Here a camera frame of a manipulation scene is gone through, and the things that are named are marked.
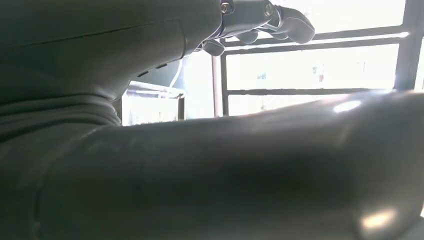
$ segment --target window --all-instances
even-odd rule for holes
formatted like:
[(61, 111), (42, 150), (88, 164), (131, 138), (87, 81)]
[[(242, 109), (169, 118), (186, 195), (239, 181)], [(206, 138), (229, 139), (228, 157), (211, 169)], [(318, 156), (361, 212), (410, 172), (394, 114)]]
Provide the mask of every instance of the window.
[(415, 78), (415, 88), (423, 89), (424, 47), (417, 61), (424, 36), (421, 0), (270, 1), (304, 13), (317, 35), (307, 44), (259, 39), (246, 45), (226, 39), (221, 56), (224, 115), (374, 89), (410, 90)]
[(313, 23), (317, 33), (399, 26), (405, 0), (271, 0), (297, 9)]
[(227, 56), (229, 90), (391, 89), (398, 44)]
[(122, 124), (133, 126), (178, 120), (179, 101), (165, 91), (137, 90), (130, 85), (122, 96)]
[(335, 95), (230, 95), (228, 98), (229, 115), (239, 116), (309, 103), (321, 99), (331, 99)]

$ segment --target gray plastic surface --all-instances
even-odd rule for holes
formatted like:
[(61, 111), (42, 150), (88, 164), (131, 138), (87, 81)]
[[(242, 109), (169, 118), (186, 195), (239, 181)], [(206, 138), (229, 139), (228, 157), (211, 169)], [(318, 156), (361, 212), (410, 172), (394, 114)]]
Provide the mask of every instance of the gray plastic surface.
[[(9, 171), (15, 189), (0, 206), (45, 240), (399, 239), (424, 201), (423, 104), (422, 94), (375, 92), (244, 117), (58, 125), (19, 141), (33, 152), (24, 169), (58, 149), (38, 197), (19, 188), (37, 171)], [(70, 126), (70, 145), (56, 148)], [(31, 136), (43, 138), (23, 141)], [(35, 215), (24, 218), (27, 208)]]
[(217, 0), (5, 0), (0, 104), (94, 95), (181, 59), (222, 23)]

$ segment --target gray robot arm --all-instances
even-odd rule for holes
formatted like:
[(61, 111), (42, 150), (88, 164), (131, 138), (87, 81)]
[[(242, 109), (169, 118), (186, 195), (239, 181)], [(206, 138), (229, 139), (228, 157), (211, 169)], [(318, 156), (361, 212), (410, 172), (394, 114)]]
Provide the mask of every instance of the gray robot arm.
[(78, 95), (113, 101), (151, 68), (201, 49), (219, 55), (216, 39), (272, 32), (269, 22), (281, 29), (281, 9), (267, 0), (2, 1), (0, 75), (8, 82), (0, 104)]

